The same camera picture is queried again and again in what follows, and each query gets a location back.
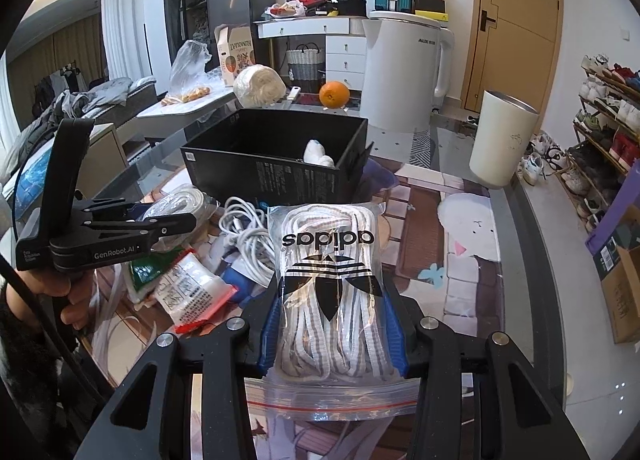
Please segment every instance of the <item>orange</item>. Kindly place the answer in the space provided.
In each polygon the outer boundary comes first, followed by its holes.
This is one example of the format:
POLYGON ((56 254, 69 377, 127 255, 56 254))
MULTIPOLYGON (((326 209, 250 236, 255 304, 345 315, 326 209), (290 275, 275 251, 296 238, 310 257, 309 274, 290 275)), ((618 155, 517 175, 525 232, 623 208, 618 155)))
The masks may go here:
POLYGON ((349 89, 339 81, 329 81, 320 88, 320 102, 327 108, 342 108, 349 102, 349 97, 349 89))

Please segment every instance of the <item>screw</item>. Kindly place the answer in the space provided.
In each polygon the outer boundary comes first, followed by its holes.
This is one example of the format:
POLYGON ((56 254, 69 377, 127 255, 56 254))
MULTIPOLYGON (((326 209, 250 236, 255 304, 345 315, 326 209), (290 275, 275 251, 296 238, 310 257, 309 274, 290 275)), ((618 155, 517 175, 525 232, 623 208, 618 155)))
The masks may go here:
POLYGON ((160 334, 156 339, 156 344, 159 347, 164 348, 174 342, 174 336, 172 334, 160 334))
POLYGON ((494 335, 491 336, 491 339, 498 346, 504 346, 509 344, 509 336, 507 334, 503 334, 502 332, 496 332, 494 335))
POLYGON ((226 322, 226 327, 229 328, 229 330, 239 330, 244 327, 244 319, 241 317, 232 317, 226 322))
POLYGON ((420 326, 425 330, 435 330, 440 322, 434 317, 423 317, 420 320, 420 326))

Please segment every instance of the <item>door handle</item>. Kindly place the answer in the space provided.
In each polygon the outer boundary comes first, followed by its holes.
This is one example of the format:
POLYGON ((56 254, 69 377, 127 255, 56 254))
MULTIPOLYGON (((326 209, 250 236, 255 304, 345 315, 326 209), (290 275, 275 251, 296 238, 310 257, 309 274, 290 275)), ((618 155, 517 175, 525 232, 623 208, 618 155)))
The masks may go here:
POLYGON ((482 15, 481 15, 481 19, 480 19, 480 30, 482 32, 486 32, 486 22, 487 21, 491 21, 494 24, 496 23, 496 20, 494 20, 492 18, 488 18, 486 10, 483 10, 482 11, 482 15))

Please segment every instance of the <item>glass table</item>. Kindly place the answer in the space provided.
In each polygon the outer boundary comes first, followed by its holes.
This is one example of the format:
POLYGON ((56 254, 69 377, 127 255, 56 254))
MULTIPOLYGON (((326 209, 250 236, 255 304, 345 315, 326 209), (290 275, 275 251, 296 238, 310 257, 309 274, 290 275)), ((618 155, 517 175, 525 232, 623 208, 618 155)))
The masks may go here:
MULTIPOLYGON (((303 104, 277 104, 274 108, 326 110, 313 97, 302 97, 301 102, 303 104)), ((180 147, 231 115, 237 107, 235 103, 228 103, 217 108, 150 148, 98 198, 158 199, 167 181, 184 168, 180 147)), ((346 112, 332 113, 357 115, 357 104, 346 112)), ((489 191, 476 183, 468 169, 473 132, 463 123, 438 115, 431 117, 427 132, 417 135, 383 133, 370 127, 369 139, 375 142, 372 156, 399 180, 396 188, 379 196, 387 202, 385 219, 389 226, 382 250, 383 269, 393 274, 402 293, 418 300, 425 314, 444 320, 456 331, 481 337, 497 330, 507 332, 534 364, 555 398, 564 404, 561 318, 540 230, 517 178, 501 190, 489 191), (466 220, 461 223, 466 230, 460 233, 453 228, 443 228, 438 221, 438 206, 443 204, 454 218, 466 220), (481 232, 475 228, 480 226, 493 233, 490 235, 496 242, 493 247, 486 245, 488 232, 484 240, 475 240, 476 233, 481 232), (457 272, 463 262, 470 261, 476 263, 474 278, 466 277, 466 272, 457 272), (444 281, 444 288, 438 275, 444 281), (453 283, 457 288, 473 283, 474 299, 463 303, 462 309, 452 299, 455 296, 449 295, 453 283), (534 295, 531 285, 536 286, 534 295)), ((108 284, 110 278, 103 280, 108 284)), ((120 318, 135 315, 138 321, 129 320, 128 324, 143 343, 171 326, 168 316, 159 312, 161 309, 155 307, 135 312, 126 300, 118 307, 120 318)), ((230 315, 237 314, 220 315, 219 322, 230 315)), ((118 380, 117 376, 110 375, 112 384, 118 380)), ((463 399, 462 455, 471 458, 474 428, 466 424, 474 418, 470 398, 472 384, 463 379, 463 385, 469 396, 463 399)), ((377 409, 372 413, 365 408, 351 414, 338 412, 339 418, 347 419, 347 424, 318 422, 333 420, 326 411, 299 411, 300 408, 289 402, 274 404, 273 400, 267 400, 259 384, 248 382, 247 392, 257 450, 264 446, 260 440, 277 441, 292 431, 294 436, 305 433, 302 440, 291 445, 297 453, 326 454, 340 437, 344 438, 345 433, 354 432, 358 427, 349 424, 349 420, 375 416, 382 419, 378 426, 383 425, 384 429, 376 428, 380 440, 373 442, 372 458, 394 458, 395 453, 389 456, 390 451, 398 452, 396 458, 400 458, 408 442, 417 385, 409 387, 401 398, 401 411, 377 409)))

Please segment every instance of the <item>white drawer cabinet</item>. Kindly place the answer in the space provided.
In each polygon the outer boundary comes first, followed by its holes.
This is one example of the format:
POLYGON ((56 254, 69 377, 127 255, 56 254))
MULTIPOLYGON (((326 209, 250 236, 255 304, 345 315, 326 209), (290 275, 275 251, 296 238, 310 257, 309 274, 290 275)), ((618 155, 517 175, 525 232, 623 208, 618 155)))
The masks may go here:
POLYGON ((351 54, 332 54, 326 55, 326 70, 329 72, 335 70, 338 72, 356 72, 364 74, 365 56, 351 54))
POLYGON ((326 71, 327 81, 339 81, 344 83, 349 90, 362 91, 362 85, 364 84, 364 74, 356 72, 338 72, 335 70, 326 71))
POLYGON ((348 34, 349 18, 301 18, 258 24, 258 36, 284 37, 307 34, 348 34))
POLYGON ((367 53, 367 38, 359 36, 327 36, 326 52, 328 54, 355 54, 367 53))

